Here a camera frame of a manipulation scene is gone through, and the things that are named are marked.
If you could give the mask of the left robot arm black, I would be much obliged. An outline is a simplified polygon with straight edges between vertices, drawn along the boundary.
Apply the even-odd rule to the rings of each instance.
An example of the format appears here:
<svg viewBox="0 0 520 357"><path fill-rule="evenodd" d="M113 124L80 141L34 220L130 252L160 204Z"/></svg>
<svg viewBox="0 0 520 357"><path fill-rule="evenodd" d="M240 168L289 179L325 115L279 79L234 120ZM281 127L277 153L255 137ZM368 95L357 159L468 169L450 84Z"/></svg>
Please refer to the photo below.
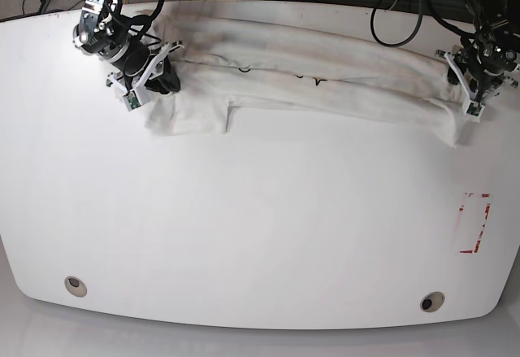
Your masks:
<svg viewBox="0 0 520 357"><path fill-rule="evenodd" d="M460 37L452 51L436 51L449 65L448 81L460 85L462 113L480 120L485 102L504 85L518 87L512 75L519 72L519 0L465 0L474 31L465 32L437 14L425 0L434 19Z"/></svg>

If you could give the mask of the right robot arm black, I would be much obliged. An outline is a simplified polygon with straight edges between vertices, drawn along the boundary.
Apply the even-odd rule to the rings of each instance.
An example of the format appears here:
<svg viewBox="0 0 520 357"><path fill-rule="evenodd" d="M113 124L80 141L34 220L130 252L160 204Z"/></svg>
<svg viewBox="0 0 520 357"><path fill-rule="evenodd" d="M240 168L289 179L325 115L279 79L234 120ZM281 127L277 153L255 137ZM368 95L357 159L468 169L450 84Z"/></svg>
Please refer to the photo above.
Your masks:
<svg viewBox="0 0 520 357"><path fill-rule="evenodd" d="M73 44L86 55L96 55L115 70L106 78L129 111L151 101L150 94L175 94L180 79L169 54L184 47L181 41L164 42L149 33L165 0L158 0L149 15L122 14L124 0L85 0Z"/></svg>

